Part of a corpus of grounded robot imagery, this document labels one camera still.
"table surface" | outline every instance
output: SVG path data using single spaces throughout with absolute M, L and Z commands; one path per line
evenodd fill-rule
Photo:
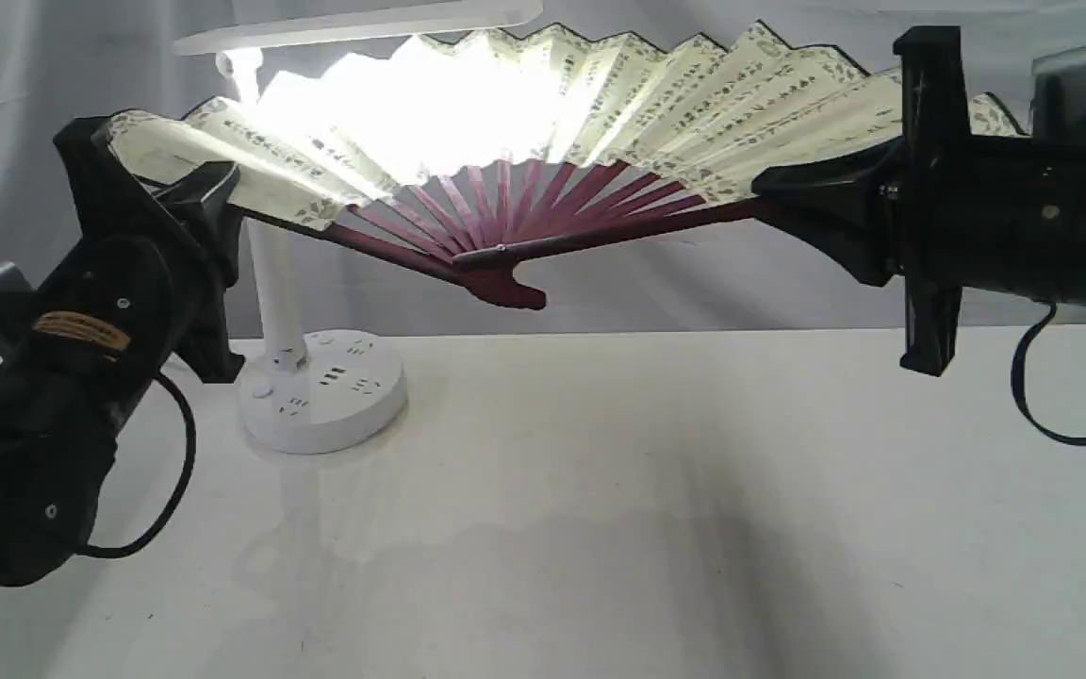
M 1086 451 L 1014 410 L 1020 334 L 962 330 L 940 379 L 901 331 L 397 339 L 408 411 L 315 460 L 255 452 L 232 388 L 172 364 L 181 510 L 0 590 L 0 678 L 1086 676 Z M 1086 327 L 1031 374 L 1086 432 Z M 151 390 L 97 544 L 181 454 Z

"folding fan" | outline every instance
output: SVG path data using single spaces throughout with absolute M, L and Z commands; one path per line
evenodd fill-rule
M 553 25 L 414 36 L 388 60 L 277 74 L 254 106 L 126 111 L 110 133 L 143 180 L 237 162 L 232 202 L 255 218 L 542 309 L 519 262 L 757 216 L 759 173 L 887 141 L 901 108 L 897 70 L 788 47 L 762 23 L 730 50 L 697 35 L 672 52 Z M 970 113 L 974 133 L 1020 134 L 992 96 Z

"lamp base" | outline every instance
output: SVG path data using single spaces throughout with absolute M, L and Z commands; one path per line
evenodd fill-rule
M 387 339 L 351 330 L 306 337 L 296 373 L 250 361 L 238 379 L 241 420 L 272 450 L 316 455 L 345 450 L 395 419 L 408 401 L 404 365 Z

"white backdrop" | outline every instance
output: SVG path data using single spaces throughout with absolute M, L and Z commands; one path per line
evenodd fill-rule
M 836 42 L 868 68 L 893 65 L 891 42 L 918 23 L 964 26 L 972 90 L 995 90 L 1025 120 L 1030 61 L 1086 45 L 1086 1 L 1063 0 L 544 0 L 539 25 L 559 21 L 595 36 L 633 29 L 672 47 L 696 32 L 732 42 L 765 17 L 792 42 Z M 168 43 L 204 27 L 363 10 L 381 0 L 0 0 L 0 260 L 38 282 L 77 227 L 49 138 L 77 116 L 146 108 L 181 115 L 223 90 L 211 56 L 177 58 Z M 361 45 L 388 52 L 395 41 Z M 348 47 L 289 48 L 275 68 L 318 74 Z M 755 223 L 572 254 L 525 266 L 546 289 L 546 312 L 480 304 L 434 282 L 292 237 L 310 328 L 384 335 L 871 327 L 902 324 L 902 291 L 862 288 L 826 257 Z M 970 293 L 969 323 L 1028 324 L 1014 298 Z M 1086 311 L 1069 310 L 1069 320 Z M 258 331 L 253 276 L 229 296 L 233 335 Z

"orange label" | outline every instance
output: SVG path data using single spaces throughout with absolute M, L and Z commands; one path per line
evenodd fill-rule
M 100 347 L 115 349 L 117 352 L 124 352 L 129 342 L 132 342 L 132 337 L 125 335 L 121 328 L 99 320 L 99 318 L 74 312 L 49 312 L 39 317 L 39 320 L 36 320 L 31 328 L 36 332 L 93 342 Z

